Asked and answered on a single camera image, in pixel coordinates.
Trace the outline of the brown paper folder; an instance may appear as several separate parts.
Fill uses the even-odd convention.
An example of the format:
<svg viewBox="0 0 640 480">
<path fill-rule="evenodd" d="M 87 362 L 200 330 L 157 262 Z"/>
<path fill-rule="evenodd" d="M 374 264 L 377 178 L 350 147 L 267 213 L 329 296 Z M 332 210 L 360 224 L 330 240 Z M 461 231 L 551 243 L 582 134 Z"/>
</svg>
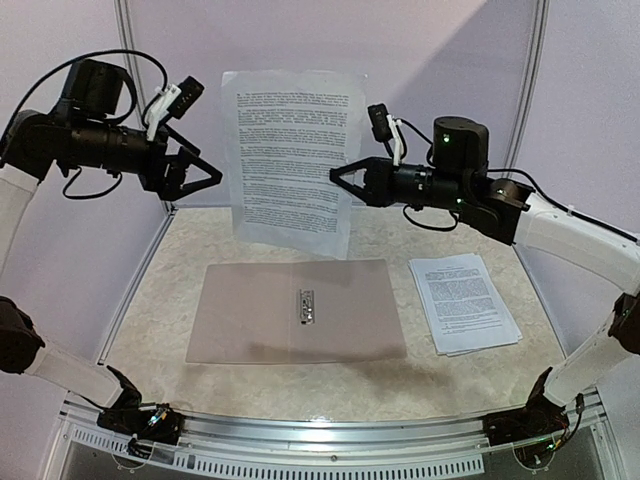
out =
<svg viewBox="0 0 640 480">
<path fill-rule="evenodd" d="M 315 323 L 298 319 L 300 289 Z M 384 260 L 231 263 L 206 270 L 186 362 L 304 365 L 403 359 Z"/>
</svg>

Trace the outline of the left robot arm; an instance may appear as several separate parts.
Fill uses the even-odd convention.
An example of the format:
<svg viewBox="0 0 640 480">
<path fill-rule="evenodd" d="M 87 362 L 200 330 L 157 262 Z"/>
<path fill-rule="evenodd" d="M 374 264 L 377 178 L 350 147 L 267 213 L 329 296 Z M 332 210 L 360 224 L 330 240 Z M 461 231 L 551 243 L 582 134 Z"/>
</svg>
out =
<svg viewBox="0 0 640 480">
<path fill-rule="evenodd" d="M 148 426 L 136 389 L 93 362 L 109 294 L 160 222 L 164 205 L 220 183 L 219 170 L 171 128 L 203 93 L 193 77 L 164 81 L 127 125 L 128 71 L 105 51 L 60 65 L 47 111 L 19 103 L 1 135 L 1 368 L 41 378 L 108 410 L 128 434 Z"/>
</svg>

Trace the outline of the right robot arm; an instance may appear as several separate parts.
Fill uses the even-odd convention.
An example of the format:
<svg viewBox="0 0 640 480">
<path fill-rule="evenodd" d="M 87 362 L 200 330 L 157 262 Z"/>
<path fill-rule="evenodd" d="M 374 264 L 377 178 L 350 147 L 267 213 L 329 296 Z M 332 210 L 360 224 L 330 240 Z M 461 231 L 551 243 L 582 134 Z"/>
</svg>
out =
<svg viewBox="0 0 640 480">
<path fill-rule="evenodd" d="M 484 419 L 486 429 L 537 436 L 567 426 L 565 408 L 590 385 L 639 352 L 639 240 L 552 200 L 534 182 L 493 178 L 489 131 L 471 119 L 433 124 L 428 165 L 399 154 L 333 168 L 329 178 L 371 207 L 394 204 L 448 211 L 457 221 L 508 246 L 537 249 L 614 284 L 621 295 L 605 323 L 562 364 L 545 370 L 524 406 Z"/>
</svg>

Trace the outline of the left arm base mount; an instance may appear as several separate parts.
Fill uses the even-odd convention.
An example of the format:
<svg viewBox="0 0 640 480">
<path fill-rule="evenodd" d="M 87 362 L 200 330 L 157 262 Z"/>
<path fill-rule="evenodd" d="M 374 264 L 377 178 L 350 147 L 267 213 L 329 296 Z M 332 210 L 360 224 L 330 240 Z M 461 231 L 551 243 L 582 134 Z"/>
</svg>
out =
<svg viewBox="0 0 640 480">
<path fill-rule="evenodd" d="M 186 417 L 168 403 L 143 405 L 138 397 L 120 397 L 113 406 L 103 410 L 97 426 L 139 440 L 177 445 Z"/>
</svg>

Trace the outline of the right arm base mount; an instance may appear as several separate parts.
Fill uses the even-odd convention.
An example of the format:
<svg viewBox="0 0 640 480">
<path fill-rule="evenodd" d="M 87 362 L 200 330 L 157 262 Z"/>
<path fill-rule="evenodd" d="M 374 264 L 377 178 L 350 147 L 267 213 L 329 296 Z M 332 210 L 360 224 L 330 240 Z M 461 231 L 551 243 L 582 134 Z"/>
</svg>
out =
<svg viewBox="0 0 640 480">
<path fill-rule="evenodd" d="M 527 402 L 511 410 L 489 413 L 481 418 L 483 432 L 491 446 L 520 442 L 561 432 L 562 440 L 571 435 L 564 407 L 546 398 Z"/>
</svg>

